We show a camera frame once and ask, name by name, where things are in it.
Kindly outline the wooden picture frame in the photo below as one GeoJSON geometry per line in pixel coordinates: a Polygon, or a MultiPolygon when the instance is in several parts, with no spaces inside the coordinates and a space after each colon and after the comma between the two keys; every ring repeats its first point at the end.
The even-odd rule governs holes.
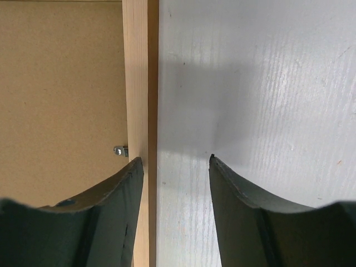
{"type": "Polygon", "coordinates": [[[159,2],[122,1],[129,158],[144,167],[134,266],[156,266],[159,2]]]}

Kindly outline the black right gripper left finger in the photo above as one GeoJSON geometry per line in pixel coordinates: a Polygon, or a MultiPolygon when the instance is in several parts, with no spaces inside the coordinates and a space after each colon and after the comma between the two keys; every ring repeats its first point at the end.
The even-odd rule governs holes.
{"type": "Polygon", "coordinates": [[[2,266],[130,266],[144,168],[137,157],[55,206],[1,199],[2,266]]]}

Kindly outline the brown backing board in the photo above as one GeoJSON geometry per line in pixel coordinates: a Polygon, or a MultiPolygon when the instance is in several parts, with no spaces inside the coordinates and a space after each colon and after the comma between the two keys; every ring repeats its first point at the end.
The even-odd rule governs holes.
{"type": "Polygon", "coordinates": [[[54,205],[128,160],[121,1],[1,2],[1,197],[54,205]]]}

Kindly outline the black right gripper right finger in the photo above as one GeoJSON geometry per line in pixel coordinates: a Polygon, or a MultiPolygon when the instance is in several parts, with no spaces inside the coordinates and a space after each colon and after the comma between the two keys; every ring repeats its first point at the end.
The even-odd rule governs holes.
{"type": "Polygon", "coordinates": [[[209,160],[223,266],[354,266],[355,202],[312,208],[278,197],[209,160]]]}

